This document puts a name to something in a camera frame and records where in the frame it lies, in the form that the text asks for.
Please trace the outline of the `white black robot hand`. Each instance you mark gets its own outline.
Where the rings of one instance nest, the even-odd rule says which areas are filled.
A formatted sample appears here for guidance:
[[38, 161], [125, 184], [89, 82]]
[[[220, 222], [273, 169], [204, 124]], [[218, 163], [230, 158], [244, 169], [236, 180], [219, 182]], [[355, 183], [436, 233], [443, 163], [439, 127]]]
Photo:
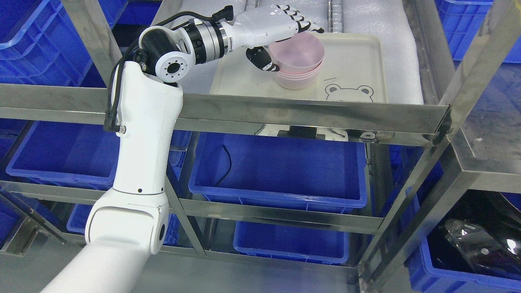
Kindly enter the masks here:
[[306, 19], [289, 5], [259, 6], [221, 23], [228, 44], [223, 55], [246, 48], [246, 58], [263, 72], [278, 72], [280, 67], [264, 48], [302, 32], [324, 33], [318, 24]]

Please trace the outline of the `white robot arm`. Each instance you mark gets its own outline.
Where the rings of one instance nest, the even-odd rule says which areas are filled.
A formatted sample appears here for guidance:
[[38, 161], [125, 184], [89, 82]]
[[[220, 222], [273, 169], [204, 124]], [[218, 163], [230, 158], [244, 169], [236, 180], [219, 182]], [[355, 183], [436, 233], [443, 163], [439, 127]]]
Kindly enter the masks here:
[[44, 293], [129, 293], [168, 226], [167, 158], [195, 65], [233, 49], [232, 25], [196, 17], [175, 28], [151, 26], [112, 71], [104, 129], [120, 139], [112, 187], [93, 205], [86, 246]]

